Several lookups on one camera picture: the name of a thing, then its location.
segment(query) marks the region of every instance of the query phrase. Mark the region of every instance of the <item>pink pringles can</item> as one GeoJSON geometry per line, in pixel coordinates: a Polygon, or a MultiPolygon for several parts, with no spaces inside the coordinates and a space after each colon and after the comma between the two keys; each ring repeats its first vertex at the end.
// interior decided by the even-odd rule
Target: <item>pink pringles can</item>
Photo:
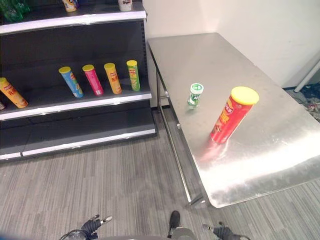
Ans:
{"type": "Polygon", "coordinates": [[[95,67],[91,64],[84,65],[82,70],[85,73],[86,78],[88,79],[91,88],[96,96],[101,96],[104,94],[104,89],[101,86],[101,83],[98,79],[98,76],[95,71],[95,67]]]}

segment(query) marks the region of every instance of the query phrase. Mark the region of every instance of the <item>can lid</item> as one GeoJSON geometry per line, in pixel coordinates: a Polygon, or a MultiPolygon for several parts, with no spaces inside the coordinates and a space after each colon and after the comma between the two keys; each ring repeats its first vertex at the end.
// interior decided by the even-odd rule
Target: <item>can lid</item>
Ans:
{"type": "Polygon", "coordinates": [[[134,67],[134,66],[137,66],[137,61],[136,60],[129,60],[126,62],[126,64],[129,66],[129,67],[134,67]]]}
{"type": "Polygon", "coordinates": [[[236,86],[231,90],[231,97],[242,105],[254,105],[259,101],[259,94],[250,87],[236,86]]]}
{"type": "Polygon", "coordinates": [[[202,94],[203,91],[204,91],[204,86],[202,84],[200,83],[191,84],[190,92],[192,94],[202,94]]]}
{"type": "Polygon", "coordinates": [[[106,63],[104,65],[104,69],[115,69],[115,68],[116,68],[116,65],[112,62],[106,63]]]}
{"type": "Polygon", "coordinates": [[[94,67],[92,64],[84,65],[84,66],[82,67],[82,70],[85,71],[85,72],[91,71],[91,70],[93,70],[93,69],[95,69],[95,67],[94,67]]]}
{"type": "Polygon", "coordinates": [[[7,81],[5,77],[0,77],[0,83],[4,83],[5,81],[7,81]]]}
{"type": "Polygon", "coordinates": [[[69,66],[63,66],[59,68],[59,73],[61,74],[66,74],[70,71],[71,71],[71,68],[69,66]]]}

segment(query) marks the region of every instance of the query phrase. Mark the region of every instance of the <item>gray carpet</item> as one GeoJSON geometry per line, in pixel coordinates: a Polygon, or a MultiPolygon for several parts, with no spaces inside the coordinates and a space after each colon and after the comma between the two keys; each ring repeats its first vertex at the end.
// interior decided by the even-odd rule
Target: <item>gray carpet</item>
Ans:
{"type": "MultiPolygon", "coordinates": [[[[170,110],[165,112],[172,120],[170,110]]],[[[181,223],[199,240],[215,239],[201,225],[219,221],[252,240],[320,239],[320,180],[220,209],[206,204],[186,208],[163,123],[157,112],[154,116],[156,137],[1,164],[0,231],[56,240],[100,213],[113,215],[98,231],[100,237],[165,237],[171,211],[179,210],[181,223]]],[[[195,196],[200,191],[198,177],[182,142],[177,146],[195,196]]]]}

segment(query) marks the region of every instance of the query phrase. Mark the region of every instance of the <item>white shelf edge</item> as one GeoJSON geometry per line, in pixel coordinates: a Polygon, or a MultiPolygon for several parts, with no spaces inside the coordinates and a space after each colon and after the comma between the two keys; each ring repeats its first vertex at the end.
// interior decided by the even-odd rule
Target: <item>white shelf edge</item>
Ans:
{"type": "Polygon", "coordinates": [[[21,157],[20,152],[14,152],[14,153],[0,155],[0,160],[8,160],[8,159],[14,159],[14,158],[20,158],[20,157],[21,157]]]}
{"type": "Polygon", "coordinates": [[[85,109],[99,106],[109,106],[109,105],[118,105],[123,103],[148,100],[151,99],[151,93],[133,95],[133,96],[121,96],[121,97],[113,97],[108,99],[101,100],[91,100],[84,102],[76,102],[55,106],[47,106],[47,107],[39,107],[35,109],[29,110],[21,110],[9,113],[0,114],[0,121],[10,120],[10,119],[18,119],[24,117],[31,117],[36,115],[46,115],[50,113],[59,113],[63,111],[75,110],[75,109],[85,109]]]}
{"type": "Polygon", "coordinates": [[[101,137],[101,138],[96,138],[91,140],[84,140],[84,141],[66,143],[66,144],[61,144],[56,146],[49,146],[49,147],[44,147],[44,148],[39,148],[39,149],[34,149],[29,151],[23,151],[21,154],[23,157],[26,157],[30,155],[49,153],[49,152],[54,152],[59,150],[76,149],[76,148],[81,148],[81,147],[92,145],[92,144],[105,143],[105,142],[110,142],[115,140],[130,139],[134,137],[144,136],[148,134],[155,134],[155,133],[156,133],[155,129],[136,131],[131,133],[123,133],[123,134],[114,135],[114,136],[106,136],[106,137],[101,137]]]}
{"type": "Polygon", "coordinates": [[[138,20],[145,19],[146,17],[147,14],[145,10],[58,17],[2,25],[0,26],[0,35],[55,27],[138,20]]]}

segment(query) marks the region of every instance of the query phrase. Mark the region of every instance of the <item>red pringles can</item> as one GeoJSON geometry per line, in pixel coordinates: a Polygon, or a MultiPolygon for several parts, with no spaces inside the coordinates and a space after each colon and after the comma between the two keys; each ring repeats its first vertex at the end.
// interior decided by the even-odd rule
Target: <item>red pringles can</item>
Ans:
{"type": "Polygon", "coordinates": [[[82,67],[82,70],[84,71],[84,74],[91,85],[91,88],[94,92],[94,95],[96,95],[96,96],[103,95],[104,89],[102,88],[101,83],[98,79],[95,67],[91,64],[88,64],[88,65],[84,65],[82,67]]]}
{"type": "Polygon", "coordinates": [[[219,144],[225,143],[258,101],[259,95],[252,88],[234,87],[210,133],[211,140],[219,144]]]}

